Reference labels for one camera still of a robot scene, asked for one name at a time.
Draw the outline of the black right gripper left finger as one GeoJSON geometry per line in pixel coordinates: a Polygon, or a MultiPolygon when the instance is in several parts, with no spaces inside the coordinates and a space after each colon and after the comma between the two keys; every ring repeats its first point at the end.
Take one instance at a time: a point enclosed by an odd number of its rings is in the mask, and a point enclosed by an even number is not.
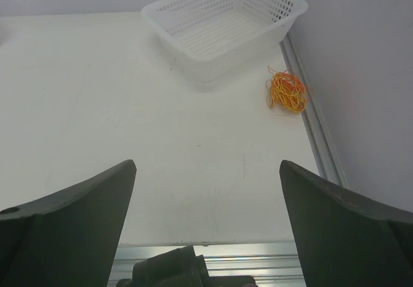
{"type": "Polygon", "coordinates": [[[135,178],[126,160],[1,210],[1,286],[106,286],[135,178]]]}

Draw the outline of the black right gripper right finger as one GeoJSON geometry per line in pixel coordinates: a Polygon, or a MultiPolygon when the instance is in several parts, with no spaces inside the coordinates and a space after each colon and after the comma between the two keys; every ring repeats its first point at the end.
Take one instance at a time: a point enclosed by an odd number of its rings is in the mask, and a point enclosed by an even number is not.
{"type": "Polygon", "coordinates": [[[412,286],[412,213],[291,161],[279,174],[307,286],[412,286]]]}

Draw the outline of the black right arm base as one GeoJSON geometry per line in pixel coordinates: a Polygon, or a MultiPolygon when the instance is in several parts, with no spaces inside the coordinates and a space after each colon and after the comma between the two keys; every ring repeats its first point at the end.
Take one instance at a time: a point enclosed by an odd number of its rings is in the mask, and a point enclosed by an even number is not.
{"type": "Polygon", "coordinates": [[[131,279],[121,279],[118,286],[255,286],[250,275],[211,277],[203,255],[196,255],[193,246],[177,248],[134,265],[131,279]]]}

